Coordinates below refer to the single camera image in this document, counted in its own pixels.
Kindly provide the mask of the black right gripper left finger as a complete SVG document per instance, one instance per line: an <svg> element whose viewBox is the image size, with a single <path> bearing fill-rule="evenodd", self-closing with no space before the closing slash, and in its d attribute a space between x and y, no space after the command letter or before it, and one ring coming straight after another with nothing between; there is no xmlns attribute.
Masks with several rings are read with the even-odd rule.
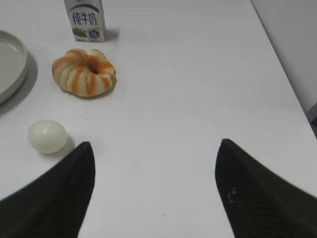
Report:
<svg viewBox="0 0 317 238"><path fill-rule="evenodd" d="M76 238L95 186L95 158L82 142L36 180L0 202L2 238Z"/></svg>

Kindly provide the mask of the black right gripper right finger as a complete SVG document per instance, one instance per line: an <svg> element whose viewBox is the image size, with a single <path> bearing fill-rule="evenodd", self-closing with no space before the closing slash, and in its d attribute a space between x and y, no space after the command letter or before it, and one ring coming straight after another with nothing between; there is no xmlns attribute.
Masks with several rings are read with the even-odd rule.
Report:
<svg viewBox="0 0 317 238"><path fill-rule="evenodd" d="M230 139L221 141L214 176L236 238L317 236L317 198L269 170Z"/></svg>

